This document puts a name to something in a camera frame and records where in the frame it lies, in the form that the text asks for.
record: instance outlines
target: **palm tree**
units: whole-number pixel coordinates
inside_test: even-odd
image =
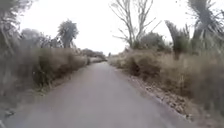
[[[174,59],[178,60],[181,53],[188,51],[189,29],[187,25],[184,29],[179,30],[172,22],[165,21],[165,23],[173,40]]]
[[[76,38],[78,34],[78,29],[76,23],[71,20],[62,22],[59,26],[58,36],[60,37],[64,48],[70,48],[72,40]]]
[[[198,46],[209,49],[213,46],[220,47],[224,41],[223,24],[220,21],[220,13],[214,14],[211,0],[188,0],[188,5],[196,18],[195,31],[192,38],[192,48],[195,51]]]

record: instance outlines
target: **dead tree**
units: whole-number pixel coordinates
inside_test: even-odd
[[[111,10],[124,23],[125,29],[119,28],[123,36],[116,36],[125,40],[131,48],[145,34],[146,28],[156,18],[151,21],[147,20],[148,14],[152,8],[153,0],[116,0],[111,4]]]

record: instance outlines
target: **shrub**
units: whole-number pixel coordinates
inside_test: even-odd
[[[33,79],[38,85],[49,84],[56,78],[88,64],[87,58],[76,55],[72,49],[43,48],[37,50],[37,56]]]

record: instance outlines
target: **vegetation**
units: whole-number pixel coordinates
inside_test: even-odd
[[[33,29],[18,31],[16,18],[30,3],[0,2],[0,110],[16,107],[28,90],[46,88],[89,64],[88,57],[71,48],[78,30],[70,20],[61,23],[55,38]]]
[[[137,45],[109,57],[109,62],[165,92],[175,93],[224,116],[223,11],[213,11],[211,0],[188,0],[196,19],[193,37],[189,28],[179,29],[165,21],[171,48],[159,34],[143,34]]]
[[[58,36],[60,37],[64,48],[70,48],[72,40],[76,38],[78,30],[76,23],[73,23],[71,20],[62,22],[59,26]]]

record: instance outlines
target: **road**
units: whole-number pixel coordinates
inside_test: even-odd
[[[7,128],[193,128],[107,63],[72,79],[6,120]]]

